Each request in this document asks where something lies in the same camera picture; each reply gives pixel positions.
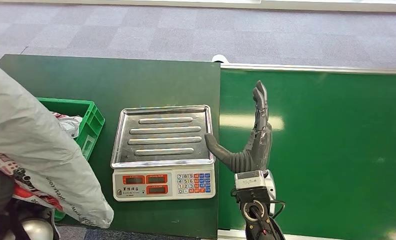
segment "scale keypad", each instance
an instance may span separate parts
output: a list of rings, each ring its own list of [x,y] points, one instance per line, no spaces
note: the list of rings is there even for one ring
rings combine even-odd
[[[179,194],[211,193],[211,174],[208,172],[177,174],[177,192]]]

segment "green plastic crate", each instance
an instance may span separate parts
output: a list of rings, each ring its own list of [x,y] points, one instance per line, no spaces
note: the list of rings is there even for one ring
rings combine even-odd
[[[57,98],[37,98],[49,111],[67,116],[80,116],[79,136],[74,140],[80,146],[86,160],[89,160],[105,119],[93,101]]]

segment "stainless steel tray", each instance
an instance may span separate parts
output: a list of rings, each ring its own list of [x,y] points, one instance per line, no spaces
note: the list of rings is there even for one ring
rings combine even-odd
[[[213,164],[204,139],[212,130],[207,105],[123,109],[111,167]]]

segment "white edge trim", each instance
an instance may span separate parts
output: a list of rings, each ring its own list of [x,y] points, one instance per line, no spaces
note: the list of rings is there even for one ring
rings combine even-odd
[[[222,69],[250,70],[250,71],[310,71],[334,73],[362,73],[362,74],[396,74],[396,69],[370,69],[342,66],[300,66],[300,65],[273,65],[273,64],[243,64],[222,63]]]
[[[340,240],[334,238],[314,237],[314,236],[300,236],[285,234],[286,240]],[[217,240],[246,240],[245,231],[243,230],[221,230],[217,231]]]
[[[396,0],[0,0],[0,2],[396,12]]]

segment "red digital display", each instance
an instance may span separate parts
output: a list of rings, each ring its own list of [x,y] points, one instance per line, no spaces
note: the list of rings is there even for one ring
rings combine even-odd
[[[149,185],[146,186],[146,194],[167,194],[169,191],[167,185]]]
[[[130,184],[145,184],[145,177],[142,175],[127,175],[123,176],[123,183]]]
[[[165,184],[167,183],[167,174],[155,174],[146,176],[147,184]]]

